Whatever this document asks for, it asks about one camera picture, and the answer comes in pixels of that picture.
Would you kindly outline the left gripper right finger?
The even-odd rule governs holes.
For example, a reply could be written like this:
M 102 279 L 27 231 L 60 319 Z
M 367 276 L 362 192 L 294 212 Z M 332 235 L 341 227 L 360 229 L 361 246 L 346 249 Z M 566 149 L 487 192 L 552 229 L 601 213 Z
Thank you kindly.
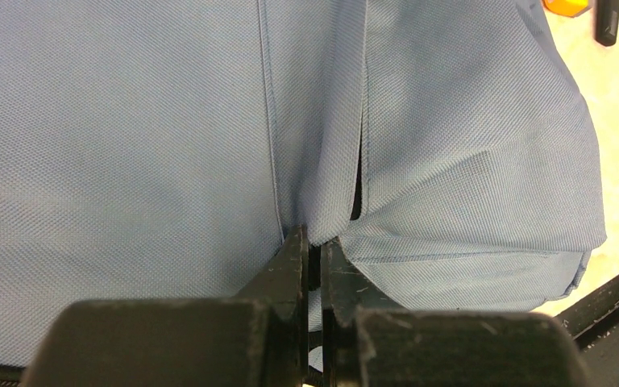
M 407 310 L 321 247 L 326 386 L 587 386 L 567 332 L 533 313 Z

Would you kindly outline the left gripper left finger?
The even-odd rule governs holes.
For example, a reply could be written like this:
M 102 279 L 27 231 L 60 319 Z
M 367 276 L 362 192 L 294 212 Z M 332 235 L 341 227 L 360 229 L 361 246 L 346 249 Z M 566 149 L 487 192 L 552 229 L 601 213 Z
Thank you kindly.
M 77 302 L 56 319 L 25 386 L 299 386 L 308 371 L 303 226 L 229 298 Z

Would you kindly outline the blue-grey student backpack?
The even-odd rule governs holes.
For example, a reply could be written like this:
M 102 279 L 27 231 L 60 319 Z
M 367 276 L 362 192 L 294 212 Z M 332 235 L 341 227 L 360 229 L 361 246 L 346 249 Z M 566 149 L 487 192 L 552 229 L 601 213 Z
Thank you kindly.
M 229 298 L 306 229 L 407 310 L 530 313 L 606 239 L 538 1 L 0 1 L 0 386 L 77 302 Z

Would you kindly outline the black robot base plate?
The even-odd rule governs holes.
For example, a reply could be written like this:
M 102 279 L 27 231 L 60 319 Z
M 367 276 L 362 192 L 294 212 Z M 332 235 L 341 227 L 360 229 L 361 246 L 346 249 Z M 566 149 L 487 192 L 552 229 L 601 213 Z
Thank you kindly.
M 592 386 L 619 386 L 619 274 L 555 319 L 579 347 Z

